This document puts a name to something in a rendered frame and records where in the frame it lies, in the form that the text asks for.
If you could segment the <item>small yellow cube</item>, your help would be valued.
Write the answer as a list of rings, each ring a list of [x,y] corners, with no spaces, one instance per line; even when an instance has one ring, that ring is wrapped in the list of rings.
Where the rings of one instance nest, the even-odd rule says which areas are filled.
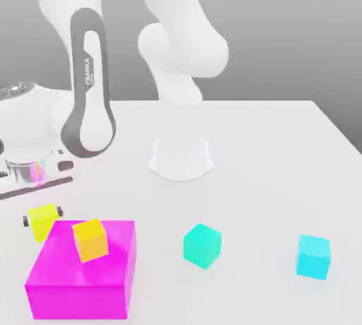
[[[48,237],[54,222],[59,218],[57,207],[53,204],[47,204],[28,211],[30,226],[36,242],[45,241]]]

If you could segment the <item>small orange cube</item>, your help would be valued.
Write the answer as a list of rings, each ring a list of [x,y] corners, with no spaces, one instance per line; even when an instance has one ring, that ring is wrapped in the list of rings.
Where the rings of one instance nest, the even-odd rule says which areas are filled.
[[[107,234],[99,219],[72,225],[74,240],[82,263],[108,255]]]

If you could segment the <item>small turquoise cube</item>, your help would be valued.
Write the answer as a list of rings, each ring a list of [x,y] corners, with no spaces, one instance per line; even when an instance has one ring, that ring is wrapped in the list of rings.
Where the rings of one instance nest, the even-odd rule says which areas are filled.
[[[207,270],[220,255],[221,245],[221,232],[199,223],[184,236],[183,257]]]

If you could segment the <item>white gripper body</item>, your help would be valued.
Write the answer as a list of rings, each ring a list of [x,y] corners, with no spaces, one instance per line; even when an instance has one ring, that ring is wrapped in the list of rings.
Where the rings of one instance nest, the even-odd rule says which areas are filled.
[[[73,177],[52,179],[44,184],[16,184],[10,177],[0,178],[0,213],[18,213],[20,210],[49,203],[73,208]]]

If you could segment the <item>large magenta box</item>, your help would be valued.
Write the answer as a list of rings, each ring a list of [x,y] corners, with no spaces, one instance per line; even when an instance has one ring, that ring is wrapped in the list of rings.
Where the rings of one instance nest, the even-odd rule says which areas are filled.
[[[136,264],[132,220],[104,220],[108,255],[81,262],[74,220],[58,220],[25,282],[34,319],[126,319]]]

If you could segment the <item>small cyan cube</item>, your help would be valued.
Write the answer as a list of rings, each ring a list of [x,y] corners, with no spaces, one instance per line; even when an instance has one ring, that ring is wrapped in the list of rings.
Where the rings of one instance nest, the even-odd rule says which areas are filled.
[[[296,260],[296,274],[326,280],[331,264],[329,240],[311,235],[300,235]]]

